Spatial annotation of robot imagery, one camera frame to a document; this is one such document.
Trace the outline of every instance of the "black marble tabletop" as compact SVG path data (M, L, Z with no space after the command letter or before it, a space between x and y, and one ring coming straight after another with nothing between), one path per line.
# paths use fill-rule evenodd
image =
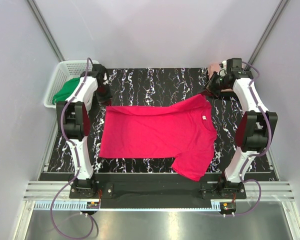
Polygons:
M206 68L129 68L109 69L109 83L114 106L170 106L196 95L207 81ZM222 172L231 162L236 146L234 136L243 111L233 97L208 98L212 121L217 130L214 158L207 172ZM174 158L99 157L106 109L94 99L89 112L91 121L88 149L90 161L98 173L173 173ZM270 172L266 156L257 157L249 172ZM74 172L70 149L58 133L48 172Z

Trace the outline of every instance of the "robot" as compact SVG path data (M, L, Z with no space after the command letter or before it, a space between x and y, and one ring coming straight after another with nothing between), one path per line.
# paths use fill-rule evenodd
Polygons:
M241 103L244 115L235 135L237 146L235 154L215 188L210 190L210 192L217 194L206 196L209 199L220 199L220 197L228 199L234 193L243 192L245 173L256 155L271 143L269 136L273 136L278 121L277 114L270 112L262 103L254 83L251 82L253 75L251 71L245 71L242 68L241 58L228 59L220 66L222 71L213 73L202 90L202 94L218 98L222 96L222 90L232 89ZM81 75L80 83L84 81L84 75L85 72ZM77 87L81 88L79 94L75 96L73 93L66 101L56 104L58 129L60 131L62 111L67 101L74 97L62 119L65 134L69 139L68 144L73 157L74 169L76 173L79 171L71 185L71 191L78 193L74 198L86 198L86 194L97 192L96 176L90 162L87 145L90 132L88 111L91 109L94 96L99 103L111 104L112 95L108 78L109 75L104 66L93 64L92 70L87 73L84 85L81 87L79 84Z

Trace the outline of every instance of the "green cloth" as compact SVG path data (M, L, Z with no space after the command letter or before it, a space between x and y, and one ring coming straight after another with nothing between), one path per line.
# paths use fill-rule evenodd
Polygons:
M56 93L52 98L52 104L56 105L57 102L65 101L75 91L80 83L80 77L72 78L66 81L61 90Z

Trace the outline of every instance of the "shirt sleeve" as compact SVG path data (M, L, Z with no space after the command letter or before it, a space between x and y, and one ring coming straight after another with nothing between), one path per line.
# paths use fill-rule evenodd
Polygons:
M198 182L205 175L215 154L214 146L204 150L192 150L179 153L172 164L178 174Z

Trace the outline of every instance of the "floor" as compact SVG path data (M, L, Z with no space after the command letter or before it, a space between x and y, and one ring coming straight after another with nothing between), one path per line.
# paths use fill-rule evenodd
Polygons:
M109 82L114 106L169 106L199 93L207 81L206 68L138 68L109 69ZM210 173L222 172L235 153L234 136L243 111L233 97L208 99L212 105L212 121L217 130L214 158L207 169ZM105 159L99 150L105 122L105 107L94 102L89 112L91 130L88 149L96 173L173 173L173 157L163 159ZM256 158L249 172L270 172L267 157ZM70 149L58 134L48 172L72 173L74 166Z
M238 202L246 211L253 203ZM91 229L91 222L73 211L55 211L60 230L75 238ZM98 225L87 239L100 240L292 240L279 202L261 202L245 216L223 218L216 212L107 212L93 215ZM49 211L35 210L26 240L66 239L53 230Z

